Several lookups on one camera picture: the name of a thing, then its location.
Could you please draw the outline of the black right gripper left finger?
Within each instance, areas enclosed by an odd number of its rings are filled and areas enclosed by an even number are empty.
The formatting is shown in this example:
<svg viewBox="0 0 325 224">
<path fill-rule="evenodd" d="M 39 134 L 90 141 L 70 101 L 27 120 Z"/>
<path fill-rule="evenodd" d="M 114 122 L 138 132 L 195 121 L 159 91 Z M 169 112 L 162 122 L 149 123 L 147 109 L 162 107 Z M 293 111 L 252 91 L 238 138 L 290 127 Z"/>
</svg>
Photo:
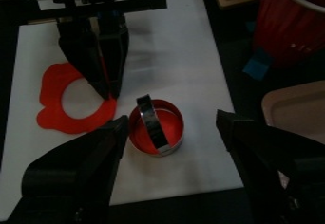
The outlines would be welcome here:
<svg viewBox="0 0 325 224">
<path fill-rule="evenodd" d="M 129 118 L 122 116 L 36 159 L 5 224 L 108 224 L 127 137 Z"/>
</svg>

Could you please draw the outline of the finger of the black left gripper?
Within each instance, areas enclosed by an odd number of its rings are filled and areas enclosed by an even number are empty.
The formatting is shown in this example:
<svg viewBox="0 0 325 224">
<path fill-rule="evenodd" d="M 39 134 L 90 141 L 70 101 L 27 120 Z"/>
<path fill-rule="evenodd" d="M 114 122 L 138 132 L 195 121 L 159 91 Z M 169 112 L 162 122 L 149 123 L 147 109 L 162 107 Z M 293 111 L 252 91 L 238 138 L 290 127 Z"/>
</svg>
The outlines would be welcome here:
<svg viewBox="0 0 325 224">
<path fill-rule="evenodd" d="M 111 11 L 98 18 L 99 46 L 108 75 L 110 91 L 119 97 L 126 59 L 129 54 L 130 33 L 122 12 Z"/>
<path fill-rule="evenodd" d="M 91 87 L 107 100 L 110 86 L 104 74 L 96 35 L 88 19 L 72 19 L 58 23 L 59 45 L 67 61 L 87 79 Z"/>
</svg>

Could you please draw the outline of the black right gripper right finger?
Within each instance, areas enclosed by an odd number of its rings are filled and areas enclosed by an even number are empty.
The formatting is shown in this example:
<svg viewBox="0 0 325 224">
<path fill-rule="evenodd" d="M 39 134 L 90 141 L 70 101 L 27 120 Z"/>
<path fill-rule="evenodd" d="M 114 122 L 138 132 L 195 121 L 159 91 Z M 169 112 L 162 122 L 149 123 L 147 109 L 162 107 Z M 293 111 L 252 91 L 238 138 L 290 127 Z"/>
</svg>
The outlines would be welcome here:
<svg viewBox="0 0 325 224">
<path fill-rule="evenodd" d="M 325 224 L 325 145 L 219 110 L 256 224 Z"/>
</svg>

